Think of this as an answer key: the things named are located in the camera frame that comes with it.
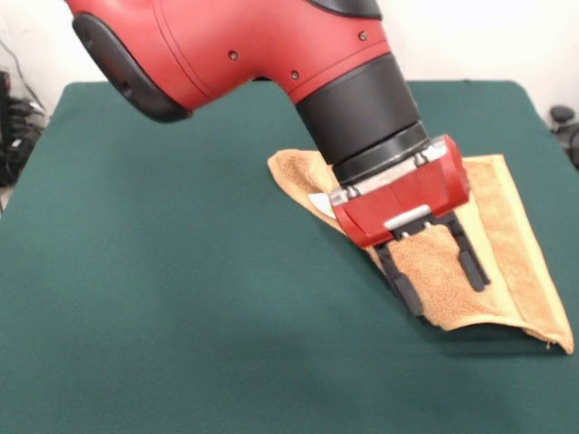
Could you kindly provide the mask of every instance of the black plastic cover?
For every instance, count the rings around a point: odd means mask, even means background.
[[[191,117],[191,111],[173,101],[148,77],[119,38],[99,18],[79,14],[72,27],[102,73],[141,113],[162,123]]]
[[[376,0],[308,0],[315,6],[335,14],[356,18],[382,19],[380,6]]]
[[[331,165],[384,143],[420,120],[410,89],[391,53],[330,82],[296,107],[320,153]],[[390,156],[398,151],[392,148]]]

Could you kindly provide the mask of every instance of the folded towel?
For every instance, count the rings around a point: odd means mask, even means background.
[[[483,323],[520,327],[572,354],[571,326],[503,156],[465,158],[464,164],[471,195],[456,213],[492,283],[481,293],[471,288],[457,261],[458,247],[444,226],[392,241],[394,260],[416,287],[424,316],[445,331]],[[287,195],[343,233],[310,200],[311,194],[338,187],[319,152],[280,151],[268,167]],[[366,251],[382,269],[375,250]]]

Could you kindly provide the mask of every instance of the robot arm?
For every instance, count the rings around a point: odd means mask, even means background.
[[[277,82],[333,167],[342,188],[331,201],[346,235],[379,249],[394,290],[422,312],[410,281],[386,267],[387,243],[429,224],[460,226],[452,210],[469,200],[469,183],[454,142],[424,129],[375,0],[68,4],[92,59],[155,121],[189,118],[257,77]],[[459,232],[461,264],[482,290],[489,280]]]

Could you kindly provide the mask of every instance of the green tabletop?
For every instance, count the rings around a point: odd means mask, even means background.
[[[579,178],[510,82],[412,83],[502,153],[575,332]],[[314,148],[271,83],[186,122],[67,88],[0,220],[0,433],[573,433],[579,359],[408,316],[266,161]]]

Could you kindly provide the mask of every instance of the black cylindrical joint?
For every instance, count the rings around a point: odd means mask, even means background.
[[[391,53],[330,82],[302,100],[297,110],[330,165],[343,164],[420,121],[416,103]],[[391,159],[406,146],[414,145],[397,142],[386,157]]]
[[[424,125],[416,122],[384,142],[334,165],[334,175],[342,185],[355,184],[397,165],[429,144],[430,138]]]

